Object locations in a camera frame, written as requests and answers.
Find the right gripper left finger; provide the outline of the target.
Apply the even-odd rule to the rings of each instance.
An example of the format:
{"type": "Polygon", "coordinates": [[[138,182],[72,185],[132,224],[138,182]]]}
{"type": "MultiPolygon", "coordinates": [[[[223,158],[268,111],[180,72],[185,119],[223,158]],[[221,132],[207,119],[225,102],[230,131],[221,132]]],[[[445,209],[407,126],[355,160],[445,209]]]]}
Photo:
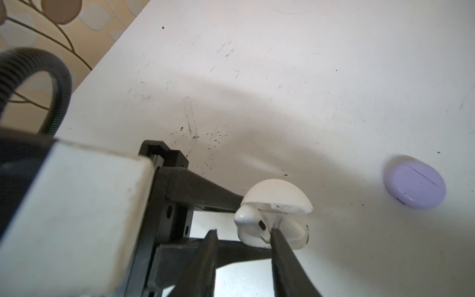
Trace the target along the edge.
{"type": "Polygon", "coordinates": [[[180,277],[169,297],[212,297],[215,290],[218,236],[210,230],[191,264],[180,277]]]}

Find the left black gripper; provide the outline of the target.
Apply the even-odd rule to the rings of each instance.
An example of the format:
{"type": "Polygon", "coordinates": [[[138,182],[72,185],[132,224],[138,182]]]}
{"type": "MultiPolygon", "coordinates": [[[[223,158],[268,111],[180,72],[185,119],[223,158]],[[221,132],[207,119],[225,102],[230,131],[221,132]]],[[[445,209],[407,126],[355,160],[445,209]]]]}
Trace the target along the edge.
{"type": "Polygon", "coordinates": [[[186,169],[185,155],[163,141],[144,141],[139,155],[152,160],[154,176],[122,296],[155,297],[175,286],[171,297],[212,297],[220,267],[271,258],[269,249],[239,241],[188,238],[167,243],[184,236],[189,211],[177,203],[235,213],[243,197],[186,169]]]}

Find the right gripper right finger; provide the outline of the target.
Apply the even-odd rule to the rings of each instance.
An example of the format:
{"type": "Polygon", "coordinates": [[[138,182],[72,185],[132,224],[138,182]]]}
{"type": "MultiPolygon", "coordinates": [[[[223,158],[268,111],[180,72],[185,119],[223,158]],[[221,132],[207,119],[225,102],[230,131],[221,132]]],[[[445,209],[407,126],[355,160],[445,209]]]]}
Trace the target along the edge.
{"type": "Polygon", "coordinates": [[[276,297],[321,297],[279,229],[270,232],[276,297]]]}

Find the white earbud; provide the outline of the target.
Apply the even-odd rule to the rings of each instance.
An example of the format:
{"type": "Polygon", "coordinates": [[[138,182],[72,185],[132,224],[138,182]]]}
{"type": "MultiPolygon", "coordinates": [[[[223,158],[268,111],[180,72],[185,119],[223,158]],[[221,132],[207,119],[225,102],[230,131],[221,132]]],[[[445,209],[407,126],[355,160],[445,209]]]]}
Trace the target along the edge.
{"type": "Polygon", "coordinates": [[[245,245],[264,247],[270,243],[269,228],[256,206],[243,204],[235,213],[234,222],[238,237],[245,245]]]}

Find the white earbud charging case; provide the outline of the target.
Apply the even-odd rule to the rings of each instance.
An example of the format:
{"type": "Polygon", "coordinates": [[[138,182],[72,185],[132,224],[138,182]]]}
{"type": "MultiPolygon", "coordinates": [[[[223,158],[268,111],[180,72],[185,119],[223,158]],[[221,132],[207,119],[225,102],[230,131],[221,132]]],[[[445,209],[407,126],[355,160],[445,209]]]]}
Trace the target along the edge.
{"type": "MultiPolygon", "coordinates": [[[[293,250],[303,249],[309,241],[305,215],[314,207],[307,195],[294,184],[282,179],[267,179],[254,185],[244,195],[243,204],[256,206],[269,231],[279,229],[293,250]]],[[[270,243],[261,248],[270,248],[270,243]]]]}

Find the purple earbud charging case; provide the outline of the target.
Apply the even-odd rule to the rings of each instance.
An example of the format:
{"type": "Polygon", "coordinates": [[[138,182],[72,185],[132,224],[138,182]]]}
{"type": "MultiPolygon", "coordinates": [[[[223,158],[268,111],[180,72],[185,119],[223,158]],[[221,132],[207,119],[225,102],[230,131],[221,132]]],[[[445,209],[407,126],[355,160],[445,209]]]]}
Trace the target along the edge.
{"type": "Polygon", "coordinates": [[[390,196],[411,209],[433,209],[447,195],[440,173],[419,160],[404,160],[389,166],[383,181],[390,196]]]}

